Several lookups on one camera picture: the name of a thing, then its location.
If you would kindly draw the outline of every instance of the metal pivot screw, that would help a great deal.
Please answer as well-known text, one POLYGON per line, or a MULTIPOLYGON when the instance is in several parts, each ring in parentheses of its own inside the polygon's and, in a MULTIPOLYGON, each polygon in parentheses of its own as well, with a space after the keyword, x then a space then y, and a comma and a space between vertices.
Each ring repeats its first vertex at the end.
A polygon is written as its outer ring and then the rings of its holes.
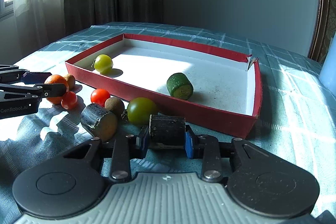
POLYGON ((165 176, 162 177, 162 179, 165 180, 165 181, 168 181, 168 180, 171 180, 172 177, 170 175, 165 175, 165 176))
POLYGON ((128 173, 126 171, 114 171, 111 174, 112 178, 114 179, 125 179, 128 177, 128 173))
POLYGON ((206 179, 217 179, 221 176, 221 173, 219 173, 217 170, 208 170, 204 172, 204 177, 206 179))

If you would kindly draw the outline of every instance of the blue plastic container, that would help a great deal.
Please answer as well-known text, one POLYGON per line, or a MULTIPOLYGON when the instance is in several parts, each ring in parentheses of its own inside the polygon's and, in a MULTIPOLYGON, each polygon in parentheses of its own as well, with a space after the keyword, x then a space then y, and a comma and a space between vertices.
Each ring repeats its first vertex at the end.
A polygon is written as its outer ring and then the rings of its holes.
POLYGON ((322 70, 319 75, 321 83, 336 96, 336 35, 329 47, 322 70))

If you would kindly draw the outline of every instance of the table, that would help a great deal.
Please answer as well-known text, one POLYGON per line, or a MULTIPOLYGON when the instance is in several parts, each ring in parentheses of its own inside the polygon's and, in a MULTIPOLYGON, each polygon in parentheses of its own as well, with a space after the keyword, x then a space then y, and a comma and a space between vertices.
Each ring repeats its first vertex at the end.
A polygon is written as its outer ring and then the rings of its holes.
MULTIPOLYGON (((64 75, 65 60, 123 32, 206 43, 258 57, 263 103, 247 139, 311 172, 320 183, 313 216, 324 210, 336 216, 336 97, 319 81, 321 65, 313 60, 233 34, 164 24, 115 22, 91 26, 51 43, 16 65, 30 71, 64 75)), ((11 223, 20 215, 11 196, 12 183, 19 173, 90 138, 79 118, 81 110, 91 103, 92 91, 92 87, 77 82, 79 105, 69 112, 43 99, 36 114, 0 120, 0 223, 11 223)), ((200 126, 191 127, 196 134, 213 135, 220 141, 230 142, 232 138, 200 126)), ((128 134, 139 132, 130 124, 121 124, 119 129, 128 134)), ((103 175, 107 175, 108 163, 105 160, 103 175)), ((182 151, 148 151, 145 159, 132 160, 131 168, 132 174, 199 173, 201 160, 186 160, 182 151)))

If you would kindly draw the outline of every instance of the brown round ball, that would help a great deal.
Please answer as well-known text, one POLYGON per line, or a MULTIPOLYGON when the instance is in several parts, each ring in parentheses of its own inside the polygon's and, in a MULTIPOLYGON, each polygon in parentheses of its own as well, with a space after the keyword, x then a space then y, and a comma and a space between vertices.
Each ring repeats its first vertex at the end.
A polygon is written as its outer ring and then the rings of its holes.
POLYGON ((72 90, 75 87, 76 79, 73 75, 67 74, 64 76, 65 80, 68 82, 69 89, 72 90))
POLYGON ((106 100, 105 108, 106 110, 114 113, 118 117, 118 119, 120 119, 121 114, 123 114, 125 110, 125 105, 124 102, 119 98, 111 97, 106 100))

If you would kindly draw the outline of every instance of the cherry tomato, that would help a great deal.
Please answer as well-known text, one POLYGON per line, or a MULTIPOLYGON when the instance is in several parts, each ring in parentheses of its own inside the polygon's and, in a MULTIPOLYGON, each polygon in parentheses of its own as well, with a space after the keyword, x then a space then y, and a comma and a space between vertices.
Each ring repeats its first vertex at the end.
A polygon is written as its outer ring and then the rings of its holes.
POLYGON ((77 95, 76 93, 69 91, 66 92, 61 99, 61 105, 63 108, 70 110, 77 105, 77 95))
POLYGON ((128 121, 136 126, 149 124, 151 114, 157 115, 158 108, 150 99, 143 97, 135 98, 127 106, 128 121))
POLYGON ((105 107, 106 100, 110 98, 110 93, 104 89, 96 89, 91 93, 91 102, 105 107))
POLYGON ((98 55, 93 63, 93 67, 99 73, 108 73, 113 67, 113 62, 111 57, 106 54, 98 55))

